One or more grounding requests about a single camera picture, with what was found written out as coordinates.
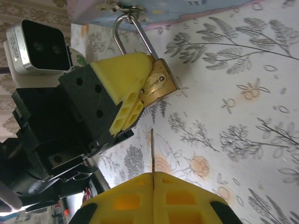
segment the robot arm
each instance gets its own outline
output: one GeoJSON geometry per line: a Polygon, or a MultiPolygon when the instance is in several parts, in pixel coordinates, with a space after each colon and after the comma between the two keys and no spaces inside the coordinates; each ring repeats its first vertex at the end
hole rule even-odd
{"type": "MultiPolygon", "coordinates": [[[[17,24],[7,32],[12,69],[24,79],[61,75],[71,65],[62,39],[56,29],[17,24]],[[33,38],[37,29],[41,34],[33,38]]],[[[56,87],[16,89],[13,115],[20,129],[17,138],[1,143],[0,180],[23,206],[42,208],[82,192],[98,171],[88,159],[133,136],[144,107],[177,89],[169,69],[157,72],[163,61],[155,60],[141,52],[125,54],[64,73],[56,87]]]]}

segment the camera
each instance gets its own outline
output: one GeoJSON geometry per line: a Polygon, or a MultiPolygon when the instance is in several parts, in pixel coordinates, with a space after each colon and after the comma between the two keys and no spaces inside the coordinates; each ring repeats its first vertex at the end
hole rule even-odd
{"type": "Polygon", "coordinates": [[[59,29],[22,20],[9,28],[6,35],[19,74],[57,74],[71,68],[70,52],[59,29]]]}

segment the yellow plastic object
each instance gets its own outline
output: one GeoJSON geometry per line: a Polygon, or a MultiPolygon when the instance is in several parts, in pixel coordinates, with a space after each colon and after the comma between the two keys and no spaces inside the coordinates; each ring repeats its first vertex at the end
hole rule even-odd
{"type": "Polygon", "coordinates": [[[89,224],[153,224],[153,178],[146,173],[85,202],[98,205],[89,224]]]}
{"type": "Polygon", "coordinates": [[[143,110],[143,104],[142,104],[141,100],[138,98],[136,100],[135,105],[133,106],[130,114],[128,115],[128,118],[127,118],[125,124],[123,125],[122,130],[126,130],[129,127],[131,127],[131,125],[136,121],[136,119],[138,118],[138,116],[142,110],[143,110]]]}
{"type": "Polygon", "coordinates": [[[210,205],[213,201],[227,205],[207,190],[166,173],[155,173],[154,224],[222,224],[210,205]]]}
{"type": "Polygon", "coordinates": [[[93,62],[90,66],[115,105],[122,102],[109,129],[111,135],[116,135],[121,130],[125,130],[125,123],[128,124],[133,118],[138,117],[131,111],[139,100],[140,90],[152,71],[152,61],[145,53],[136,52],[93,62]]]}
{"type": "Polygon", "coordinates": [[[222,224],[210,202],[221,197],[163,172],[139,175],[95,198],[89,224],[222,224]]]}

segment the padlock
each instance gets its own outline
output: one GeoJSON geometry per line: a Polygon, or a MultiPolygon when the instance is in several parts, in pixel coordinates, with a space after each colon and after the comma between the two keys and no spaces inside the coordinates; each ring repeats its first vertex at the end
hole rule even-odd
{"type": "Polygon", "coordinates": [[[172,75],[166,61],[159,58],[155,52],[153,46],[151,45],[148,37],[146,36],[143,28],[141,27],[138,19],[132,14],[124,14],[117,18],[113,25],[113,36],[114,40],[120,49],[121,53],[126,54],[126,50],[118,36],[118,28],[122,21],[127,20],[134,24],[137,32],[139,33],[142,41],[147,47],[150,57],[153,61],[153,70],[151,71],[145,85],[140,91],[139,98],[144,107],[157,102],[164,97],[168,96],[172,92],[179,89],[178,83],[176,82],[174,76],[172,75]]]}

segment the floral wallpaper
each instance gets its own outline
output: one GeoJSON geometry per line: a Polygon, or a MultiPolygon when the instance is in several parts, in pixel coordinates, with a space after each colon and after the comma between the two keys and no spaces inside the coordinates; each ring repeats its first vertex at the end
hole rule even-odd
{"type": "MultiPolygon", "coordinates": [[[[15,4],[0,9],[18,19],[15,4]]],[[[145,109],[133,137],[95,157],[110,186],[151,171],[153,128],[157,171],[220,195],[244,224],[298,224],[298,11],[297,0],[264,0],[147,31],[181,89],[145,109]]],[[[120,35],[128,52],[146,52],[137,34],[120,35]]],[[[87,59],[76,55],[80,65],[120,55],[109,28],[72,24],[69,41],[87,59]]],[[[5,138],[17,130],[9,74],[0,90],[5,138]]]]}

